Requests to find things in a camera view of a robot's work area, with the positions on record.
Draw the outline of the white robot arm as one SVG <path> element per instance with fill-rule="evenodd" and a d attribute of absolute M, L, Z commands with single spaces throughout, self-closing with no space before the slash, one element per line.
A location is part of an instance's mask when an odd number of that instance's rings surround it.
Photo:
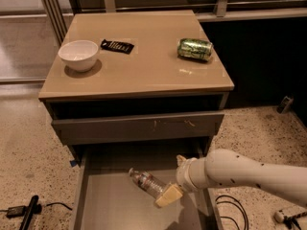
<path fill-rule="evenodd" d="M 240 186 L 307 206 L 307 168 L 261 163 L 228 149 L 214 149 L 203 158 L 178 155 L 176 183 L 167 185 L 155 204 L 165 207 L 184 193 Z"/>

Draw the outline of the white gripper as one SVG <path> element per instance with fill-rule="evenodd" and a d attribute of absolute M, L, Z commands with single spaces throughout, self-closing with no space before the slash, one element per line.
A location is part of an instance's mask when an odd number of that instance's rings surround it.
<path fill-rule="evenodd" d="M 183 197 L 186 193 L 196 192 L 208 187 L 208 178 L 205 173 L 205 160 L 203 158 L 185 158 L 177 156 L 177 183 L 169 183 L 157 197 L 154 204 L 163 208 Z"/>

